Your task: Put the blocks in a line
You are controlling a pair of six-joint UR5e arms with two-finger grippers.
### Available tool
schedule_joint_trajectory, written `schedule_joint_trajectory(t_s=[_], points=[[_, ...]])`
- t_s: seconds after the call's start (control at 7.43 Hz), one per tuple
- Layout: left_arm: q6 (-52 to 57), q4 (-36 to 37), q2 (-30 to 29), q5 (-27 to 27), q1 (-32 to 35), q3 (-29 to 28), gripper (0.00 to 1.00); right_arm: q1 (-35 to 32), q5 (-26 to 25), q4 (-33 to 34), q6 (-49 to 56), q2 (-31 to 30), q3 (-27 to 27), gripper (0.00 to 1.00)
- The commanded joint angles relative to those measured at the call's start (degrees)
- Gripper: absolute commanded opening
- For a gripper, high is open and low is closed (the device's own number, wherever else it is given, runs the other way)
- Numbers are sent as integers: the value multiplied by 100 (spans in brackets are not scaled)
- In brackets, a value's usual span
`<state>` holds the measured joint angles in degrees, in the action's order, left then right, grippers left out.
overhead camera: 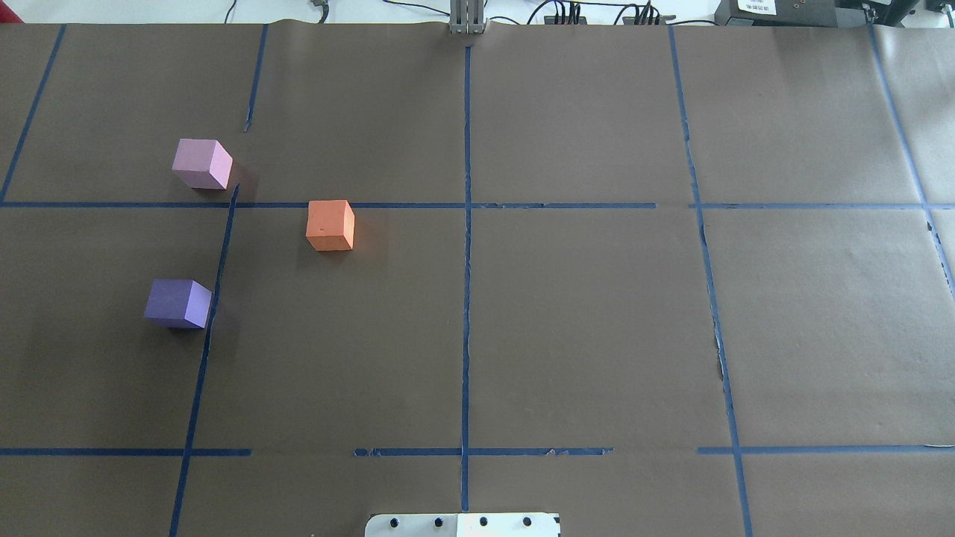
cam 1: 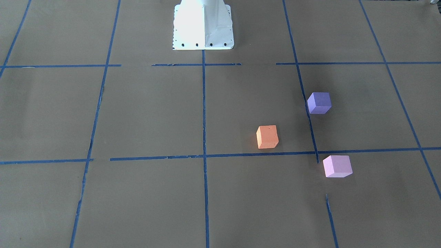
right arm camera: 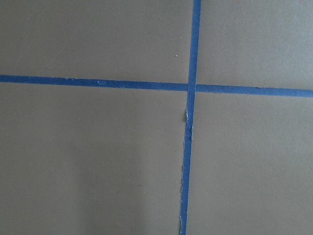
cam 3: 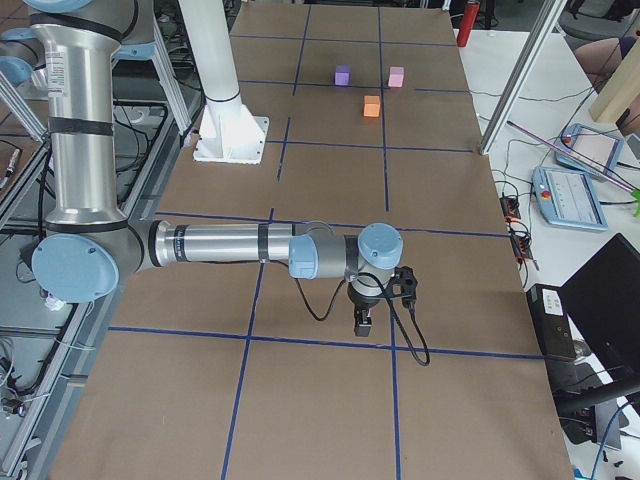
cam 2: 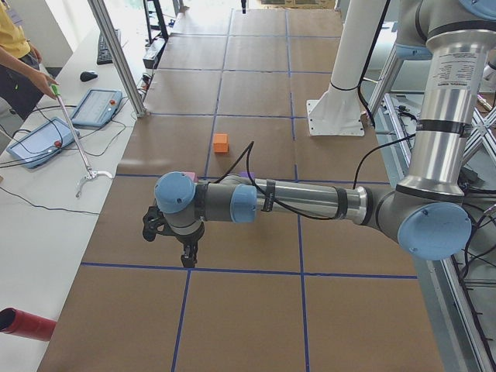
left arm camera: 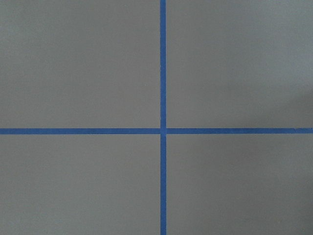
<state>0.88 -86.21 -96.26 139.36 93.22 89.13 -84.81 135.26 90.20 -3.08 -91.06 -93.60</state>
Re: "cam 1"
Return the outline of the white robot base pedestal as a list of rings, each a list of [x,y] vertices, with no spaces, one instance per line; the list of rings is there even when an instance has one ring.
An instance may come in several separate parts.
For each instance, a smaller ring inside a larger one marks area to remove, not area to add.
[[[182,0],[175,5],[173,50],[224,50],[234,45],[232,10],[223,0]]]

